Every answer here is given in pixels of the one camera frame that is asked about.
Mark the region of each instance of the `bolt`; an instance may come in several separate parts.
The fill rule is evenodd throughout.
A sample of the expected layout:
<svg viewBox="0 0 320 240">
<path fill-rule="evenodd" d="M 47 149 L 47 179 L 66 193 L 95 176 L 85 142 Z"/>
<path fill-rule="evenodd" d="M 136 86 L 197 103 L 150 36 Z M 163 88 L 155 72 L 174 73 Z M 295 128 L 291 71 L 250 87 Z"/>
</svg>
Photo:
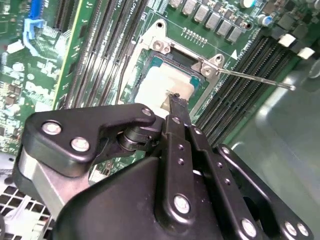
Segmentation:
<svg viewBox="0 0 320 240">
<path fill-rule="evenodd" d="M 153 43 L 153 48 L 157 51 L 161 51 L 164 48 L 164 44 L 162 41 L 155 41 Z"/>
<path fill-rule="evenodd" d="M 305 226 L 303 226 L 301 223 L 298 223 L 297 227 L 304 236 L 306 237 L 309 236 L 308 230 L 306 229 Z"/>
<path fill-rule="evenodd" d="M 194 131 L 195 131 L 196 134 L 199 134 L 199 135 L 202 134 L 201 131 L 200 131 L 200 129 L 197 128 L 197 127 L 194 128 Z"/>
<path fill-rule="evenodd" d="M 179 118 L 173 117 L 172 120 L 173 120 L 176 124 L 180 124 Z"/>
<path fill-rule="evenodd" d="M 245 218 L 241 221 L 241 223 L 246 234 L 253 238 L 257 235 L 257 230 L 255 226 L 252 224 L 252 222 Z"/>
<path fill-rule="evenodd" d="M 226 148 L 225 146 L 222 147 L 222 150 L 224 151 L 225 154 L 230 154 L 229 149 Z"/>
<path fill-rule="evenodd" d="M 190 211 L 189 202 L 184 196 L 176 195 L 173 199 L 173 202 L 174 206 L 180 213 L 187 214 Z"/>
<path fill-rule="evenodd" d="M 292 226 L 292 224 L 291 224 L 290 222 L 286 221 L 286 222 L 284 223 L 284 225 L 285 225 L 286 229 L 288 230 L 288 232 L 289 232 L 291 235 L 297 236 L 297 231 L 296 231 L 296 229 L 294 228 L 294 226 Z"/>
<path fill-rule="evenodd" d="M 150 110 L 148 108 L 143 108 L 142 112 L 147 116 L 151 116 L 151 112 L 150 112 Z"/>
<path fill-rule="evenodd" d="M 205 74 L 206 76 L 209 76 L 209 75 L 211 74 L 211 70 L 210 70 L 210 69 L 204 70 L 204 74 Z"/>
<path fill-rule="evenodd" d="M 60 125 L 52 121 L 48 121 L 43 124 L 42 130 L 49 135 L 58 135 L 62 131 Z"/>
<path fill-rule="evenodd" d="M 89 150 L 90 144 L 83 137 L 76 137 L 71 141 L 71 147 L 78 152 L 86 152 Z"/>
</svg>

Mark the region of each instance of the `dimm slot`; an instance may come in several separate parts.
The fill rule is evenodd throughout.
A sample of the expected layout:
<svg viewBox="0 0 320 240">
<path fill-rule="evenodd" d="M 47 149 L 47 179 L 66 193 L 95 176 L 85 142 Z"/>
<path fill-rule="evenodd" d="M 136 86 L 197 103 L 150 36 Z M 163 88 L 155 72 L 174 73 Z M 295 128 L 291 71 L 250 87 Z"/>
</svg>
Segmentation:
<svg viewBox="0 0 320 240">
<path fill-rule="evenodd" d="M 235 70 L 272 80 L 273 73 L 279 73 L 278 69 L 283 68 L 282 64 L 277 63 L 280 60 L 283 62 L 285 52 L 272 38 L 260 36 Z M 196 123 L 208 137 L 209 143 L 213 146 L 217 141 L 223 141 L 222 137 L 233 130 L 268 87 L 263 83 L 228 76 Z"/>
<path fill-rule="evenodd" d="M 276 76 L 284 69 L 284 66 L 286 66 L 289 61 L 292 59 L 292 56 L 285 56 L 284 59 L 280 61 L 280 66 L 276 71 L 272 73 L 273 76 L 270 76 L 270 79 L 276 78 Z M 232 123 L 228 126 L 226 126 L 226 130 L 221 131 L 216 138 L 210 143 L 211 146 L 215 146 L 218 143 L 223 142 L 223 140 L 233 131 L 233 129 L 241 122 L 241 120 L 248 114 L 248 112 L 252 109 L 252 107 L 256 104 L 257 100 L 265 93 L 265 91 L 269 88 L 268 85 L 259 83 L 260 87 L 257 90 L 257 93 L 255 94 L 254 98 L 250 99 L 250 102 L 248 103 L 248 106 L 246 109 L 244 109 L 242 112 L 238 113 L 236 115 L 236 118 L 232 121 Z"/>
</svg>

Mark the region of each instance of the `capacitor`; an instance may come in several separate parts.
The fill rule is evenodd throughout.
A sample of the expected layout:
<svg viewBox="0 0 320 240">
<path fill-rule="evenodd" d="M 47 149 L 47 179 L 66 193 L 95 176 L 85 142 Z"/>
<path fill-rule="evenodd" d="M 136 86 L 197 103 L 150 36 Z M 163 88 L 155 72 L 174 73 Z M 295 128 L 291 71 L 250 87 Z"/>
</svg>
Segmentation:
<svg viewBox="0 0 320 240">
<path fill-rule="evenodd" d="M 240 0 L 240 5 L 242 8 L 248 9 L 256 4 L 257 0 Z"/>
<path fill-rule="evenodd" d="M 314 9 L 320 10 L 320 0 L 316 0 L 314 3 Z"/>
<path fill-rule="evenodd" d="M 20 106 L 18 104 L 13 104 L 3 111 L 3 113 L 8 115 L 9 117 L 13 117 L 19 112 L 20 112 Z"/>
<path fill-rule="evenodd" d="M 272 17 L 271 16 L 266 16 L 264 14 L 260 14 L 257 18 L 258 24 L 267 27 L 272 23 Z"/>
</svg>

